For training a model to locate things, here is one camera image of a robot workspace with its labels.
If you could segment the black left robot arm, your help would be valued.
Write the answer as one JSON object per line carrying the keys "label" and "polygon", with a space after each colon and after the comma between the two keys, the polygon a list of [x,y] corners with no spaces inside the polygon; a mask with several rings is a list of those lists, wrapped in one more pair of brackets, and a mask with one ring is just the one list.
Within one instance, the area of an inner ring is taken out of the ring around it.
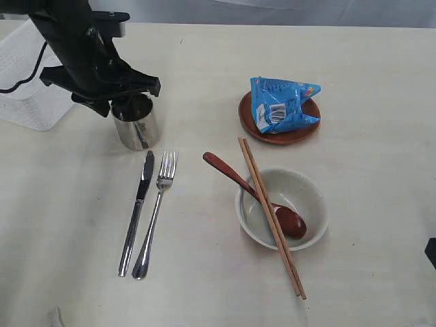
{"label": "black left robot arm", "polygon": [[113,38],[123,37],[127,12],[94,11],[88,1],[2,1],[1,13],[29,16],[61,65],[40,75],[72,94],[72,101],[106,117],[136,121],[152,108],[161,84],[120,58]]}

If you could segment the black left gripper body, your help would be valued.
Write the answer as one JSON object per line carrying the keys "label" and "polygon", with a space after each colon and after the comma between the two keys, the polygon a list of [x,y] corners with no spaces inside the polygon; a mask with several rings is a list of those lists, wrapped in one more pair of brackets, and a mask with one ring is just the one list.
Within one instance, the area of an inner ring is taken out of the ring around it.
{"label": "black left gripper body", "polygon": [[72,57],[60,66],[45,67],[40,79],[46,86],[53,84],[69,91],[73,102],[104,102],[143,92],[157,97],[160,93],[157,77],[143,74],[124,61],[108,61],[99,70],[90,60]]}

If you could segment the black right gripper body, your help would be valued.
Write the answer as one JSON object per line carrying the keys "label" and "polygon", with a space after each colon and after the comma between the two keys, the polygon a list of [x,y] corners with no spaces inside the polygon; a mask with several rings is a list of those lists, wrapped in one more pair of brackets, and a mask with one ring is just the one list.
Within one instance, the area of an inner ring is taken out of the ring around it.
{"label": "black right gripper body", "polygon": [[430,238],[426,244],[424,253],[433,266],[436,266],[436,238]]}

